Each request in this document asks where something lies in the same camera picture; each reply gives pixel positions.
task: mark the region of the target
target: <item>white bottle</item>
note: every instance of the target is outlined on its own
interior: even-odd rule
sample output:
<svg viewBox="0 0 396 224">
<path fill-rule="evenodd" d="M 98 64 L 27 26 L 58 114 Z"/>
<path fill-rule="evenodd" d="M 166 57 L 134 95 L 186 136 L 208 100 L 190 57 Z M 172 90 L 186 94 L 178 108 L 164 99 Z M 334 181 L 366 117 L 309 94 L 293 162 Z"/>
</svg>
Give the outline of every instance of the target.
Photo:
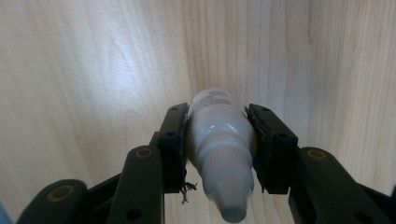
<svg viewBox="0 0 396 224">
<path fill-rule="evenodd" d="M 242 107 L 229 92 L 208 89 L 194 97 L 186 144 L 206 196 L 216 203 L 224 220 L 243 220 L 254 188 L 251 167 L 257 140 Z"/>
</svg>

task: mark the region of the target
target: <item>dropper bottle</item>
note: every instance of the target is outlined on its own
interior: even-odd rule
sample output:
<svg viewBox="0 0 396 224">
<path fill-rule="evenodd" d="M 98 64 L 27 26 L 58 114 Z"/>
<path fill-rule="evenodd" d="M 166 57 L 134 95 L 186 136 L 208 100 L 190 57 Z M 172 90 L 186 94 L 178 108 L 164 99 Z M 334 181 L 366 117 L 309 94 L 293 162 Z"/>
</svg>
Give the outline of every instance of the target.
<svg viewBox="0 0 396 224">
<path fill-rule="evenodd" d="M 256 134 L 242 107 L 222 89 L 198 93 L 189 111 L 187 156 L 203 179 L 206 196 L 227 222 L 242 221 L 254 188 Z"/>
</svg>

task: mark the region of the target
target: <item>wooden surface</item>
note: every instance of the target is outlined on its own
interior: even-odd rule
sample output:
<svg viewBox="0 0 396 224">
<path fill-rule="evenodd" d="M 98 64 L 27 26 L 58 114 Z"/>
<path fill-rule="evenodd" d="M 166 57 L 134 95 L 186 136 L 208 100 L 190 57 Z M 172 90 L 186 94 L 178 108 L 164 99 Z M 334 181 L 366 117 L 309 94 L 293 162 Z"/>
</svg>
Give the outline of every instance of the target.
<svg viewBox="0 0 396 224">
<path fill-rule="evenodd" d="M 272 108 L 357 181 L 396 184 L 394 1 L 0 1 L 0 202 L 120 172 L 166 109 L 207 87 Z M 199 190 L 167 223 L 222 223 Z M 243 223 L 292 223 L 256 182 Z"/>
</svg>

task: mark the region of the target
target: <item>white cap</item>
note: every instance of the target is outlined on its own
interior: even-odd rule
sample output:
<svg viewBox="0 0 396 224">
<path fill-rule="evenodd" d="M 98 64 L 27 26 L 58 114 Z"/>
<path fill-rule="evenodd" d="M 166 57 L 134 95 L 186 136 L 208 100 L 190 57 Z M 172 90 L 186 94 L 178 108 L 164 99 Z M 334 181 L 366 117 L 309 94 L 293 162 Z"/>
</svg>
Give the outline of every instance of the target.
<svg viewBox="0 0 396 224">
<path fill-rule="evenodd" d="M 254 188 L 251 156 L 247 153 L 233 146 L 212 148 L 197 167 L 206 196 L 216 203 L 227 222 L 240 222 L 247 214 L 248 197 Z"/>
</svg>

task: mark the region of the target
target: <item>bottle label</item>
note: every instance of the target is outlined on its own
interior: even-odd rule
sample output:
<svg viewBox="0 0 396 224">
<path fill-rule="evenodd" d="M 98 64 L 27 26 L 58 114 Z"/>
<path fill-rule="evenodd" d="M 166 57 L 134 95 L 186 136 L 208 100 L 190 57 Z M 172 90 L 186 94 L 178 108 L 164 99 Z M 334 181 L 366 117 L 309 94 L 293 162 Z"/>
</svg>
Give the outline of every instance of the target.
<svg viewBox="0 0 396 224">
<path fill-rule="evenodd" d="M 225 91 L 209 91 L 207 96 L 197 102 L 194 102 L 191 109 L 191 114 L 196 113 L 210 105 L 232 105 L 227 97 L 228 96 Z"/>
</svg>

